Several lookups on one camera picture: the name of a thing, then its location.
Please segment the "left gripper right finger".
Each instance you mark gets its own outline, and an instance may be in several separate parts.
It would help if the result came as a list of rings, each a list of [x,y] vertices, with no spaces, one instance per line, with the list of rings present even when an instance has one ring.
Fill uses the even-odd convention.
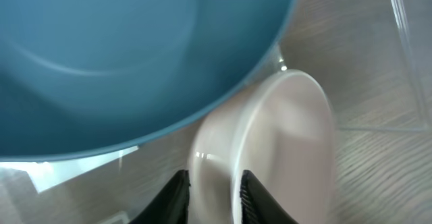
[[[250,170],[240,182],[242,224],[298,224]]]

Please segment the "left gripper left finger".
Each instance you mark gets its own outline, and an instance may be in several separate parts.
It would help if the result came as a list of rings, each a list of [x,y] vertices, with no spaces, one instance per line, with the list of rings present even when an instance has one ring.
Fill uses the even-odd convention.
[[[190,202],[188,170],[179,170],[130,224],[187,224]]]

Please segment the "pale pink small bowl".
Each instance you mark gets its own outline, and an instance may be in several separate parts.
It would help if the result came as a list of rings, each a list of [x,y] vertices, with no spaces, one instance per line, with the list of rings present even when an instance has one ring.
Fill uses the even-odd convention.
[[[335,122],[310,75],[279,72],[207,115],[188,169],[192,218],[240,223],[240,182],[251,171],[297,223],[324,223],[334,184]]]

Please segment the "dark blue bowl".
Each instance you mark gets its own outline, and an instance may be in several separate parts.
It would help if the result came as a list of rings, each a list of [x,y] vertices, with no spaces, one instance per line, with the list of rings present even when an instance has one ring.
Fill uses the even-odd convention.
[[[296,0],[1,0],[1,160],[160,138],[256,73]]]

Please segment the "clear plastic storage container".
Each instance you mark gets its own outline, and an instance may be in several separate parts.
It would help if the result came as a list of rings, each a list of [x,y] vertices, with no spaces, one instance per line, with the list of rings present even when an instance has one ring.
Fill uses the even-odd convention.
[[[317,80],[339,125],[329,223],[431,222],[431,0],[298,0],[259,76]],[[1,164],[2,223],[127,223],[187,157],[199,123],[77,161]]]

